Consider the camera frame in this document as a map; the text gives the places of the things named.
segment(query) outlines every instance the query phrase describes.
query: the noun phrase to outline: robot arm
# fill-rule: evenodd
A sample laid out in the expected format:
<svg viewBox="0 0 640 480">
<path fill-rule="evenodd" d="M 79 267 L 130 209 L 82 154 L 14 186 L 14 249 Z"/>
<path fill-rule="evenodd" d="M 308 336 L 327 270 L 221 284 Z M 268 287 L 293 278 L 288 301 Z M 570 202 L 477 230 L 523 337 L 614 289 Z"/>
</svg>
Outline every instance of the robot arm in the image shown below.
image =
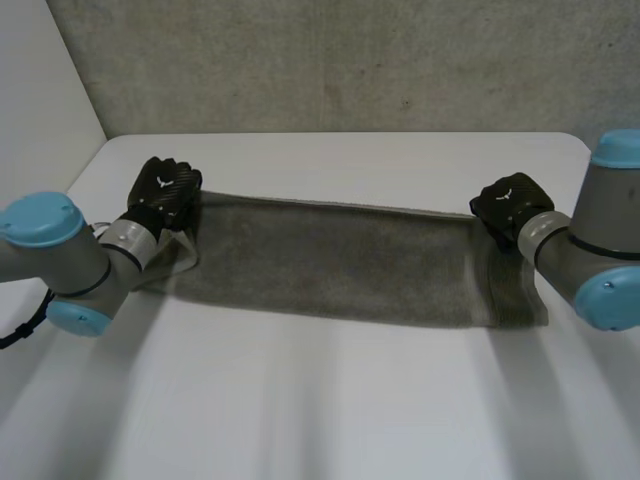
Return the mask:
<svg viewBox="0 0 640 480">
<path fill-rule="evenodd" d="M 188 226 L 201 184 L 186 163 L 149 160 L 128 210 L 99 239 L 66 195 L 22 198 L 0 217 L 0 282 L 40 277 L 55 294 L 46 311 L 52 323 L 101 335 L 155 256 L 163 229 Z"/>
<path fill-rule="evenodd" d="M 640 325 L 640 130 L 601 138 L 573 218 L 522 173 L 486 187 L 470 206 L 501 249 L 517 246 L 593 327 Z"/>
</svg>

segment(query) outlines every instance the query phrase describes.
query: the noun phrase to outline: gray towel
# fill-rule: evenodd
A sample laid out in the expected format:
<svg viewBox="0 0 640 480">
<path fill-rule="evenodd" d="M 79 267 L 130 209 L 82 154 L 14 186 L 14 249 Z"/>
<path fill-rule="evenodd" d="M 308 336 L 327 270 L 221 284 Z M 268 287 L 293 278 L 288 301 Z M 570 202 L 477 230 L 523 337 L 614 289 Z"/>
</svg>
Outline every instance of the gray towel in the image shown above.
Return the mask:
<svg viewBox="0 0 640 480">
<path fill-rule="evenodd" d="M 546 325 L 532 267 L 473 217 L 203 192 L 195 268 L 145 288 L 420 327 Z"/>
</svg>

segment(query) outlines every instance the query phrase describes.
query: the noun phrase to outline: concrete wall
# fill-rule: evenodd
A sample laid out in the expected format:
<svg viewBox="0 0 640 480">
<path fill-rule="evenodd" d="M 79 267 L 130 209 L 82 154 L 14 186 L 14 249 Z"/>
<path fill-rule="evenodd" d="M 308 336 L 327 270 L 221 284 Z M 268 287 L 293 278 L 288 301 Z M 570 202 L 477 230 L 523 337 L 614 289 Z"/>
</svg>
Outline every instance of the concrete wall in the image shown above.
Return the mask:
<svg viewBox="0 0 640 480">
<path fill-rule="evenodd" d="M 638 0 L 49 0 L 108 136 L 640 127 Z"/>
</svg>

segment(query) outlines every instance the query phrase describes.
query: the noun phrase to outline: white wall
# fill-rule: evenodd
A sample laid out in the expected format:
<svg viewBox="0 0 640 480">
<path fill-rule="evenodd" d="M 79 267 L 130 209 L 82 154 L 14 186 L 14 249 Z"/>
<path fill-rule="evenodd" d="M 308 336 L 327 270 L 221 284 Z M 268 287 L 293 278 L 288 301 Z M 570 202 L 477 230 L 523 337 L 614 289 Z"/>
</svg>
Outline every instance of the white wall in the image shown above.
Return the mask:
<svg viewBox="0 0 640 480">
<path fill-rule="evenodd" d="M 104 143 L 45 0 L 2 0 L 0 208 L 66 190 Z"/>
</svg>

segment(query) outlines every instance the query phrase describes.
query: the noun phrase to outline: table surface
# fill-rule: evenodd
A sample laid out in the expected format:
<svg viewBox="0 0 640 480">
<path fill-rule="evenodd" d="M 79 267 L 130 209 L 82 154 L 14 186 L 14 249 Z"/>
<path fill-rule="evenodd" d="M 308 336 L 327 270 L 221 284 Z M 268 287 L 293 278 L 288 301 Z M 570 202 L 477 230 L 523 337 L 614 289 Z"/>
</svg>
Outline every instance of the table surface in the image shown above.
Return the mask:
<svg viewBox="0 0 640 480">
<path fill-rule="evenodd" d="M 587 166 L 549 133 L 126 136 L 70 190 L 111 220 L 142 164 L 208 190 L 466 213 L 516 171 L 571 213 Z M 25 479 L 637 479 L 640 329 L 434 330 L 130 295 L 100 339 L 48 323 L 0 354 L 0 465 Z M 0 286 L 5 331 L 38 280 Z"/>
</svg>

